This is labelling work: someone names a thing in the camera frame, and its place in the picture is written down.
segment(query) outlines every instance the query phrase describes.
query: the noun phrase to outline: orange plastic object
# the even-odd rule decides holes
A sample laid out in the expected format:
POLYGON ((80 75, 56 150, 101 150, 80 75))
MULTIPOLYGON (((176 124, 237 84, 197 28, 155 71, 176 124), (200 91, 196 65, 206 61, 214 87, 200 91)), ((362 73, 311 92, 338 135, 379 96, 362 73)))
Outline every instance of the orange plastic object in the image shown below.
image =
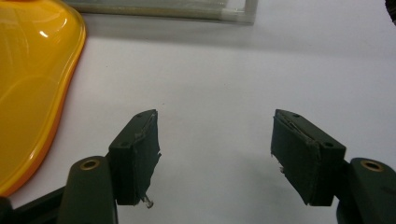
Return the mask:
POLYGON ((58 0, 0 0, 0 195, 47 154, 85 41, 81 16, 58 0))

